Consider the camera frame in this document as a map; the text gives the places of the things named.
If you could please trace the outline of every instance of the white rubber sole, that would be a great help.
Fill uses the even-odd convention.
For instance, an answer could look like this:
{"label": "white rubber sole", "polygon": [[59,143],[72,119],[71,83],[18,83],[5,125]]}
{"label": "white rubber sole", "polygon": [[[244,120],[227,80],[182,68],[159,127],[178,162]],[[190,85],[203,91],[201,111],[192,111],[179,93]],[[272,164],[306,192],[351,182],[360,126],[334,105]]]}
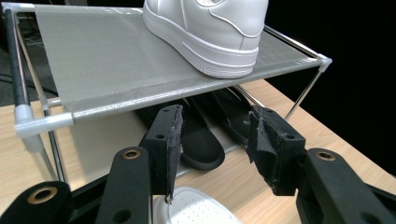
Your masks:
{"label": "white rubber sole", "polygon": [[153,206],[154,224],[241,224],[242,222],[221,203],[190,187],[177,187],[171,204],[164,196]]}
{"label": "white rubber sole", "polygon": [[259,49],[225,49],[186,32],[176,23],[143,7],[146,27],[175,48],[190,64],[204,74],[217,78],[245,77],[253,70]]}

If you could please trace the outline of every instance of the white sneaker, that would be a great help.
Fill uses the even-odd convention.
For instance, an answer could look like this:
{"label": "white sneaker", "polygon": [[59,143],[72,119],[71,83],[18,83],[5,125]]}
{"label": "white sneaker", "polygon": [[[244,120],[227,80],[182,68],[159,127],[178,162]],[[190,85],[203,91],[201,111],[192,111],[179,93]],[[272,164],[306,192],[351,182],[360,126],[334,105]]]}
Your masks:
{"label": "white sneaker", "polygon": [[250,74],[259,52],[268,0],[146,0],[147,28],[201,72]]}

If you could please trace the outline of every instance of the gray fabric shelf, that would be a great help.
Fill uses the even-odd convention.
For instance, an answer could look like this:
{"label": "gray fabric shelf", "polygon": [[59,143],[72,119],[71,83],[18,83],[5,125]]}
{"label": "gray fabric shelf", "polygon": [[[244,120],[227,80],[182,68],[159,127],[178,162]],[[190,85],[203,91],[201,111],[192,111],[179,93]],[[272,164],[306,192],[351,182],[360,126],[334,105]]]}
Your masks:
{"label": "gray fabric shelf", "polygon": [[35,5],[49,66],[74,122],[321,66],[262,32],[252,74],[208,77],[153,35],[140,8]]}

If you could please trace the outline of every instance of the light wood surface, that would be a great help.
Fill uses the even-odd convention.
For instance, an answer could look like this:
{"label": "light wood surface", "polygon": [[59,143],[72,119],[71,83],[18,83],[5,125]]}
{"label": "light wood surface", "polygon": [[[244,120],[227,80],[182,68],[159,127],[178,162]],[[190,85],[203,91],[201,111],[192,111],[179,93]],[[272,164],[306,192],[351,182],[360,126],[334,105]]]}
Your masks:
{"label": "light wood surface", "polygon": [[[249,82],[242,86],[281,117],[285,117],[292,106],[291,100],[264,80]],[[32,107],[35,115],[42,117],[39,103],[33,102]],[[21,139],[15,135],[13,110],[14,106],[0,108],[0,214],[25,189],[47,180],[47,177],[37,169],[40,162],[25,150]],[[60,111],[61,108],[51,110],[52,113]],[[364,157],[301,108],[294,112],[289,123],[306,138],[305,148],[322,147],[337,152],[364,182],[396,194],[396,180],[393,176]],[[45,148],[51,155],[48,135],[45,133],[41,135]],[[56,136],[67,181],[72,190],[102,176],[107,171],[103,169],[87,176],[87,172],[82,171],[84,164],[81,164],[79,149],[75,146],[70,129],[57,130]],[[179,178],[176,184],[194,187],[212,196],[236,214],[243,223],[301,223],[295,205],[296,198],[274,196],[258,174],[255,165],[249,163],[243,149],[229,153],[219,168],[210,172],[189,172]]]}

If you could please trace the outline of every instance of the sneaker upper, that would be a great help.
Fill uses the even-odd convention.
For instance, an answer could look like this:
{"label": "sneaker upper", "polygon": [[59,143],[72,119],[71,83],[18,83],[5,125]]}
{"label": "sneaker upper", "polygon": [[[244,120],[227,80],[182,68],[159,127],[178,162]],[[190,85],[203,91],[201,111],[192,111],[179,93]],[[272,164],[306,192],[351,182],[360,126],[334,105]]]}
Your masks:
{"label": "sneaker upper", "polygon": [[259,45],[268,0],[146,0],[149,9],[191,35],[225,49]]}

